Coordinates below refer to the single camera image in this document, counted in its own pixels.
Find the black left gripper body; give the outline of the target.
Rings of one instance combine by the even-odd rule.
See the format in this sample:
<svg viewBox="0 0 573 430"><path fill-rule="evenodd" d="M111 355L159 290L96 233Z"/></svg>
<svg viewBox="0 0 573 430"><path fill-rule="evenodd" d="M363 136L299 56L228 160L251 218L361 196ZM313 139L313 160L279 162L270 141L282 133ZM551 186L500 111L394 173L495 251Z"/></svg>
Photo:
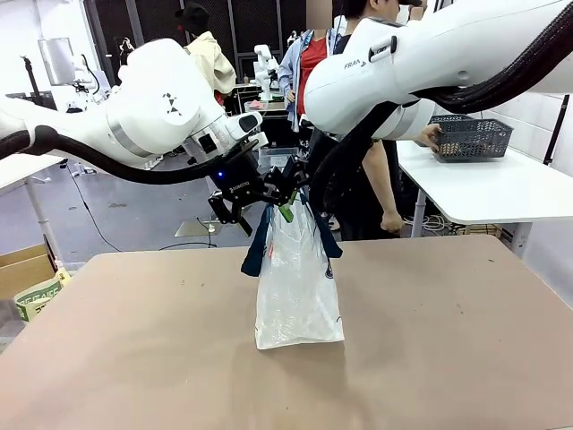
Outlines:
<svg viewBox="0 0 573 430"><path fill-rule="evenodd" d="M209 178L215 189L209 197L210 206L242 206L264 200L264 182L258 170L253 148L257 141L239 142L226 155L215 161Z"/></svg>

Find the translucent white shopping bag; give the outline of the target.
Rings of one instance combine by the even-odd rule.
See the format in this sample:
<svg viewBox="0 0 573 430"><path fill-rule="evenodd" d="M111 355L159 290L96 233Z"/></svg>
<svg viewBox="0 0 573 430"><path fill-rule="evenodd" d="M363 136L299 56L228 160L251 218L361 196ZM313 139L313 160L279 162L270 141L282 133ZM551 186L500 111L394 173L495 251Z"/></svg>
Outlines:
<svg viewBox="0 0 573 430"><path fill-rule="evenodd" d="M345 339L331 261L342 250L302 192L268 204L241 272L259 280L254 337L259 350Z"/></svg>

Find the person's right forearm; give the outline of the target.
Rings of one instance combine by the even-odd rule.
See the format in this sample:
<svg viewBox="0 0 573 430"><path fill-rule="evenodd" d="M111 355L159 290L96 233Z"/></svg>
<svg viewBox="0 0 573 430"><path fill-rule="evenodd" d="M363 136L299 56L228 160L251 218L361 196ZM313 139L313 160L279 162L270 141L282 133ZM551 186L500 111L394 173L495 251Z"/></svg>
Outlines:
<svg viewBox="0 0 573 430"><path fill-rule="evenodd" d="M382 141L372 143L362 165L384 213L397 215L398 209L390 182L389 162Z"/></svg>

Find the person's right hand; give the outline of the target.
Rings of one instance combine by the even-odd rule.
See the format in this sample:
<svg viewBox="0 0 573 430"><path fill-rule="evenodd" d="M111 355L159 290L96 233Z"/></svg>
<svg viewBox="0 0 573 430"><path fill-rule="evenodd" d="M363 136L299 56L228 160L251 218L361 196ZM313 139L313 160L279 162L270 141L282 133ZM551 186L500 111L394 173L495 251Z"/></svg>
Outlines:
<svg viewBox="0 0 573 430"><path fill-rule="evenodd" d="M399 236L403 227L404 221L397 211L385 211L383 213L381 228L384 231Z"/></svg>

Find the clear plastic storage box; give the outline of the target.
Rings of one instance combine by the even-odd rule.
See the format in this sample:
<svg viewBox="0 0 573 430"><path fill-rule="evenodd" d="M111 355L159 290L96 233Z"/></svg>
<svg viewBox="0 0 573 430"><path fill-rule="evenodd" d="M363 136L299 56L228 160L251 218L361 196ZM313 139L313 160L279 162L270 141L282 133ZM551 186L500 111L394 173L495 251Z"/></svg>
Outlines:
<svg viewBox="0 0 573 430"><path fill-rule="evenodd" d="M272 148L272 147L261 147L258 149L258 163L259 167L263 170L268 170L273 167L278 167L283 169L288 159L293 156L298 155L297 148Z"/></svg>

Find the wooden framed workbench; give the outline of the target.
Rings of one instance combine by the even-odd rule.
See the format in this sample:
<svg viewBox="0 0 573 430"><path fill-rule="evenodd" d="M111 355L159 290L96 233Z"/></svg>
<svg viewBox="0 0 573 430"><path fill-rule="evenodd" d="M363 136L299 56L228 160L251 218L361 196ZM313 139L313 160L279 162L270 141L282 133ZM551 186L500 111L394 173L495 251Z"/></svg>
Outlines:
<svg viewBox="0 0 573 430"><path fill-rule="evenodd" d="M232 114L260 112L263 117L286 118L284 98L277 90L270 91L270 101L261 98L262 89L255 84L236 84L232 91Z"/></svg>

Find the small white background robot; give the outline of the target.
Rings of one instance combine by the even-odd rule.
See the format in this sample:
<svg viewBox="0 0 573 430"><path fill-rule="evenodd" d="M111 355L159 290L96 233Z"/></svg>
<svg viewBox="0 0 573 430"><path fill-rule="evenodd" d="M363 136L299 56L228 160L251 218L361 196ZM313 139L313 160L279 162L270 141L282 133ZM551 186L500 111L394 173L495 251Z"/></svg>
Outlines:
<svg viewBox="0 0 573 430"><path fill-rule="evenodd" d="M278 81L279 64L270 52L269 46L260 44L253 49L257 62L253 64L255 81L261 87L260 100L271 101L271 85Z"/></svg>

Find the person in red shirt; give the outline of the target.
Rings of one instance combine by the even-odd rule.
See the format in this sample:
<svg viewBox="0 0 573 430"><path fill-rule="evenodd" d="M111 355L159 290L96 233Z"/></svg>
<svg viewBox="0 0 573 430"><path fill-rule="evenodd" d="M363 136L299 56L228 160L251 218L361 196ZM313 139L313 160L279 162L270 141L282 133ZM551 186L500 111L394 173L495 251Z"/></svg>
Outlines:
<svg viewBox="0 0 573 430"><path fill-rule="evenodd" d="M315 66L334 53L345 19L333 15L334 0L306 0L308 29L287 49L278 68L278 87L284 98L291 130L299 132L305 119L304 92Z"/></svg>

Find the person in beige hoodie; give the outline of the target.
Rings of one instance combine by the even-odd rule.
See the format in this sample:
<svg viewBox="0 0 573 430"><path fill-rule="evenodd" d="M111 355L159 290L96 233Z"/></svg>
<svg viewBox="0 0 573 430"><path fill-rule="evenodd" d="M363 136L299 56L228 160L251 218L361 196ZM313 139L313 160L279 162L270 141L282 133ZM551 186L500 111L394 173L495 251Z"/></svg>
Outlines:
<svg viewBox="0 0 573 430"><path fill-rule="evenodd" d="M217 40L209 31L210 14L206 8L193 1L175 12L178 27L185 30L191 42L184 47L194 59L214 92L216 101L223 106L236 83L235 68L223 54Z"/></svg>

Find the white side table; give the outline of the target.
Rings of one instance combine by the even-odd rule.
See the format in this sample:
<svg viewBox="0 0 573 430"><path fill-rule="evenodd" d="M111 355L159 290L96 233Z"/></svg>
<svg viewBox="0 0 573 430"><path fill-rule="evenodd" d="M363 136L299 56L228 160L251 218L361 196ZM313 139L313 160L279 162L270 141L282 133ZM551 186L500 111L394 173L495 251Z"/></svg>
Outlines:
<svg viewBox="0 0 573 430"><path fill-rule="evenodd" d="M518 257L536 221L573 219L573 177L517 150L507 149L501 159L453 163L399 141L398 160L418 187L412 237L422 234L427 200L453 223L515 224L511 251Z"/></svg>

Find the green and white carton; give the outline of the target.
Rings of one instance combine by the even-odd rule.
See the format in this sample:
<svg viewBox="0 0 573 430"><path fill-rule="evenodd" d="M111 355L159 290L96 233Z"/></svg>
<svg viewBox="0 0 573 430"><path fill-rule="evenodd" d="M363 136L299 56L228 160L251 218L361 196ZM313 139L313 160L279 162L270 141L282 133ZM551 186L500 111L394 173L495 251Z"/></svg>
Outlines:
<svg viewBox="0 0 573 430"><path fill-rule="evenodd" d="M42 281L21 293L13 301L21 319L29 323L65 287L71 276L66 269L60 269L51 279Z"/></svg>

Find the brown cardboard box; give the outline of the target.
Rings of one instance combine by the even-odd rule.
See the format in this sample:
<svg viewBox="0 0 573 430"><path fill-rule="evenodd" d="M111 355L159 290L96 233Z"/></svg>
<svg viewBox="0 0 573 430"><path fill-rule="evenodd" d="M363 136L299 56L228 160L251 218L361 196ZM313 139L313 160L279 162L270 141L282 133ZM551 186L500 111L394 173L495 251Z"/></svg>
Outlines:
<svg viewBox="0 0 573 430"><path fill-rule="evenodd" d="M45 245L0 255L0 300L14 298L56 274Z"/></svg>

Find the grey computer monitor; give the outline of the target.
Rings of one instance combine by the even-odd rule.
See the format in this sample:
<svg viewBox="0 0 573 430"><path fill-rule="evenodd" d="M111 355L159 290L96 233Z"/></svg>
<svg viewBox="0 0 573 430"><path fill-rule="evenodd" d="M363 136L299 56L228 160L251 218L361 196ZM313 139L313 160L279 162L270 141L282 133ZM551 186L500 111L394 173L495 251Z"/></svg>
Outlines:
<svg viewBox="0 0 573 430"><path fill-rule="evenodd" d="M42 56L51 86L72 84L75 80L73 50L68 38L39 39Z"/></svg>

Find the black slanted pole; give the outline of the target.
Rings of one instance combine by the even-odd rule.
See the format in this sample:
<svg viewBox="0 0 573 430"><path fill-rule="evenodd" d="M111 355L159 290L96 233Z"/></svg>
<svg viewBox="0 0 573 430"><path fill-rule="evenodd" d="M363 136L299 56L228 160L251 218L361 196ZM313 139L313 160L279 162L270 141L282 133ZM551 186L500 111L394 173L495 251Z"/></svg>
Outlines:
<svg viewBox="0 0 573 430"><path fill-rule="evenodd" d="M561 102L560 111L559 111L559 114L557 116L557 120L556 120L555 125L554 125L553 130L552 130L552 136L551 136L551 139L549 141L547 150L546 150L544 158L543 158L543 164L546 166L551 165L551 163L553 161L553 155L555 152L557 141L559 139L560 130L561 130L561 127L563 125L565 115L567 113L567 109L569 106L569 99L570 99L570 95L566 94L563 97L563 100Z"/></svg>

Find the metal floor base plate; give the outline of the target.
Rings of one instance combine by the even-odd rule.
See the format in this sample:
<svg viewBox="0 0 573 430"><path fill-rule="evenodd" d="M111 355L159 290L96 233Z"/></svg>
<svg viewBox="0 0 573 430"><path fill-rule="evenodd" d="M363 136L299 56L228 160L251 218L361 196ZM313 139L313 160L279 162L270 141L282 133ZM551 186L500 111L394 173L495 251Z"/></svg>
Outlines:
<svg viewBox="0 0 573 430"><path fill-rule="evenodd" d="M188 220L181 224L175 237L213 237L220 233L222 224L217 220Z"/></svg>

